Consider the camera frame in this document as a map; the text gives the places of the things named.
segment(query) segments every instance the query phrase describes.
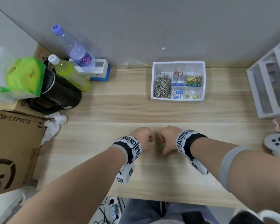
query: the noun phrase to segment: green snack bag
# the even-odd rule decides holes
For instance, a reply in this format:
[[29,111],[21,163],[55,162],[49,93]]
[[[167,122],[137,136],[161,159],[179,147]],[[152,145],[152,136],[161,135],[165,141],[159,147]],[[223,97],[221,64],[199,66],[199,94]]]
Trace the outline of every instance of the green snack bag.
[[6,74],[7,88],[1,92],[16,99],[39,97],[45,70],[45,64],[34,57],[17,59]]

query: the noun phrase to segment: gray arm band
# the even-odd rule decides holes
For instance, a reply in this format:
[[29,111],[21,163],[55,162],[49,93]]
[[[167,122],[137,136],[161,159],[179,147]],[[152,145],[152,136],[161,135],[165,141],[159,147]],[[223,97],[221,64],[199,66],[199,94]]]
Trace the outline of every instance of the gray arm band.
[[124,156],[125,156],[125,163],[124,163],[124,166],[120,169],[119,172],[121,172],[126,166],[127,166],[127,161],[128,161],[128,158],[127,158],[127,151],[124,147],[122,147],[121,145],[111,145],[110,147],[116,147],[116,148],[119,148],[121,149],[121,151],[123,151],[124,153]]
[[244,150],[248,150],[248,149],[244,148],[244,147],[233,148],[224,156],[224,158],[221,162],[219,179],[220,179],[220,183],[222,184],[223,188],[226,189],[228,192],[230,192],[228,189],[228,177],[229,177],[230,166],[232,164],[232,161],[236,157],[236,155]]

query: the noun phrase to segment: hand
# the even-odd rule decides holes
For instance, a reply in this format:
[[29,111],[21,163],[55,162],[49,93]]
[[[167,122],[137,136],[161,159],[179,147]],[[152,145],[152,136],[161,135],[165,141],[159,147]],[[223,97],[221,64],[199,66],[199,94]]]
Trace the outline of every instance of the hand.
[[172,150],[177,150],[175,141],[177,135],[183,130],[178,127],[166,126],[160,133],[160,139],[162,143],[165,143],[165,148],[163,150],[164,155],[168,155]]
[[150,128],[140,127],[132,131],[129,135],[133,136],[141,143],[141,148],[143,152],[148,152],[151,150],[150,142],[153,142],[154,135]]

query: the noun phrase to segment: person's lap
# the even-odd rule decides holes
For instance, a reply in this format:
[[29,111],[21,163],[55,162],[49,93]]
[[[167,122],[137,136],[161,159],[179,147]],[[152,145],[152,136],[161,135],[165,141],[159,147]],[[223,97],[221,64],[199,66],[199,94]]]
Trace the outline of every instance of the person's lap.
[[[204,205],[172,203],[166,204],[164,219],[183,222],[182,213],[200,211],[206,220],[218,224],[210,210]],[[162,218],[159,201],[130,199],[120,218],[119,224],[150,224]]]

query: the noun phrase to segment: wooden desk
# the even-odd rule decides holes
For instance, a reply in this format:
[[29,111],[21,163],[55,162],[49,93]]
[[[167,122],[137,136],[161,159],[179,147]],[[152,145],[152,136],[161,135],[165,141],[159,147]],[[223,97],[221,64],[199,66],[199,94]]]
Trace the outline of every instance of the wooden desk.
[[135,161],[129,183],[115,182],[108,195],[241,206],[211,174],[201,175],[178,152],[164,157],[157,134],[170,124],[263,150],[262,140],[272,132],[272,127],[269,120],[257,117],[246,68],[208,68],[205,99],[201,103],[152,101],[151,71],[151,68],[112,69],[109,82],[93,82],[81,103],[66,112],[68,123],[45,145],[45,165],[38,189],[102,152],[114,139],[148,126],[156,133],[152,151]]

